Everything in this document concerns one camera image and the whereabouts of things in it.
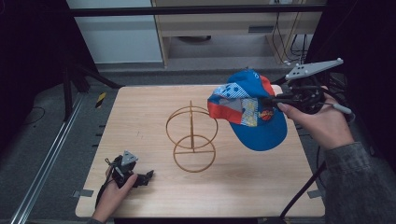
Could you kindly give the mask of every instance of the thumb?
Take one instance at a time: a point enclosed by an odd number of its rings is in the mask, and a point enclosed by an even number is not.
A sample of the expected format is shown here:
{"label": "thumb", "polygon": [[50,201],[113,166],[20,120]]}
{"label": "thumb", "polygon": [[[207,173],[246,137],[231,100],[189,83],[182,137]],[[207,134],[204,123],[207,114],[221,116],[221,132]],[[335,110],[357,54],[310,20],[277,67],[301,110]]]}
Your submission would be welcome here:
{"label": "thumb", "polygon": [[124,184],[124,186],[122,186],[121,189],[129,191],[134,186],[134,182],[136,182],[136,179],[137,179],[137,174],[129,176],[126,183]]}
{"label": "thumb", "polygon": [[277,103],[277,107],[288,116],[289,119],[299,122],[302,117],[303,112],[291,105],[284,105],[282,103]]}

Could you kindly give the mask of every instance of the gray floor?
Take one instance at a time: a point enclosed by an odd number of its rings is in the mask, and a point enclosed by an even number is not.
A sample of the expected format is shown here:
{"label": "gray floor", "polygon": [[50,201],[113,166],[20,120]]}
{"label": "gray floor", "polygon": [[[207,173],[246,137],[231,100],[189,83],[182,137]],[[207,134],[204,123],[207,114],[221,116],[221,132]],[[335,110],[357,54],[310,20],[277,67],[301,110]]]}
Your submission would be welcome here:
{"label": "gray floor", "polygon": [[[245,67],[254,68],[270,80],[284,76],[290,66],[277,64],[266,39],[262,35],[212,36],[206,42],[172,40],[170,61],[166,68],[136,69],[134,71],[104,72],[102,75],[122,85],[167,85],[167,84],[222,84],[228,76]],[[90,170],[100,133],[103,132],[108,115],[117,95],[104,84],[89,78],[88,93],[77,93],[82,97],[81,108],[64,141],[55,164],[51,167],[43,189],[35,201],[28,220],[31,223],[84,222],[76,217],[78,199],[72,197],[75,190],[83,188]],[[100,108],[95,108],[101,92],[106,98]],[[8,223],[20,205],[25,193],[34,181],[42,161],[59,132],[64,118],[63,86],[43,91],[35,98],[35,107],[26,119],[26,125],[9,146],[9,153],[0,163],[0,223]],[[357,125],[351,127],[357,140],[364,142],[364,135]],[[304,150],[313,171],[316,171],[317,144],[304,130],[299,131]],[[386,163],[373,158],[378,172],[394,174]],[[322,195],[324,188],[318,183]],[[300,223],[321,222],[301,220]]]}

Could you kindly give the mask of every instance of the wire frame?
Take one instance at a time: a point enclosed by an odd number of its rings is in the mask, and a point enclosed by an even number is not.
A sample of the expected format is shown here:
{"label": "wire frame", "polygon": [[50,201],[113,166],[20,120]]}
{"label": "wire frame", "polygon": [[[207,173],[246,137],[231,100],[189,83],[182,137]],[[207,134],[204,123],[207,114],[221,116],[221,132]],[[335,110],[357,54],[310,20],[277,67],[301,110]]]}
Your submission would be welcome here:
{"label": "wire frame", "polygon": [[[207,168],[209,168],[213,164],[213,162],[215,161],[216,148],[215,148],[215,146],[213,145],[212,142],[213,142],[213,140],[216,138],[216,136],[218,134],[219,124],[218,124],[218,121],[216,119],[213,119],[216,122],[216,131],[215,131],[215,134],[213,135],[213,137],[210,138],[210,139],[205,137],[205,136],[203,136],[203,135],[201,135],[201,134],[196,134],[196,133],[194,133],[193,113],[200,113],[200,114],[209,115],[208,111],[205,108],[202,108],[200,106],[193,106],[192,102],[190,102],[189,106],[181,107],[180,109],[175,111],[169,117],[168,121],[166,121],[166,127],[165,128],[166,128],[166,134],[168,135],[168,138],[175,144],[174,151],[173,151],[173,156],[174,156],[174,160],[175,160],[176,165],[180,169],[182,169],[184,171],[191,172],[191,173],[198,173],[198,172],[202,172],[202,171],[206,170]],[[182,114],[189,114],[190,115],[190,134],[182,137],[178,141],[175,141],[170,136],[168,125],[169,125],[170,121],[174,117],[177,117],[177,116],[182,115]],[[195,138],[196,137],[201,138],[201,139],[205,139],[206,143],[201,144],[200,146],[197,146],[196,142],[195,142]],[[181,142],[183,142],[183,140],[188,139],[188,138],[190,138],[190,144],[188,146],[181,145]],[[209,150],[196,150],[198,148],[206,147],[208,145],[210,145],[212,149],[209,149]],[[190,151],[177,152],[177,148],[178,147],[190,149]],[[205,166],[204,168],[201,168],[201,169],[190,169],[190,168],[187,168],[186,166],[181,165],[181,163],[177,160],[177,155],[178,154],[194,154],[194,153],[213,153],[213,157],[212,157],[211,161],[208,163],[208,165]]]}

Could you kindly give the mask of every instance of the logo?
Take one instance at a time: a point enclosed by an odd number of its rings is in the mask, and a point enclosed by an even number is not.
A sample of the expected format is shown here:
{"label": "logo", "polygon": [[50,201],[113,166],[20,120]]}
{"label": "logo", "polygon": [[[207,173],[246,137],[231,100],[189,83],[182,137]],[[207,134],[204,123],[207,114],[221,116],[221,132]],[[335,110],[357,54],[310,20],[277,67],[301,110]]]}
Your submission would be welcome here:
{"label": "logo", "polygon": [[264,109],[259,117],[262,118],[263,120],[270,120],[272,116],[274,115],[274,110],[273,109]]}

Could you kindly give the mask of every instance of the white cabinet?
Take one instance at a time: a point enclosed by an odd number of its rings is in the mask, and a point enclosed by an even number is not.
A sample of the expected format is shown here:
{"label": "white cabinet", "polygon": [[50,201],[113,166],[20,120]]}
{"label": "white cabinet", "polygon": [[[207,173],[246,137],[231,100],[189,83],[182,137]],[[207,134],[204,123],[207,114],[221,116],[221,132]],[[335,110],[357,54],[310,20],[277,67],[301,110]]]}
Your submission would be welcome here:
{"label": "white cabinet", "polygon": [[[151,7],[149,0],[67,0],[70,8]],[[98,65],[162,63],[153,16],[76,17]]]}
{"label": "white cabinet", "polygon": [[[274,0],[151,0],[155,7],[271,5]],[[325,4],[327,0],[284,0],[281,4]],[[286,60],[294,35],[312,35],[321,12],[224,13],[160,15],[156,17],[163,59],[167,61],[172,36],[249,35],[255,27],[265,33],[278,62]]]}

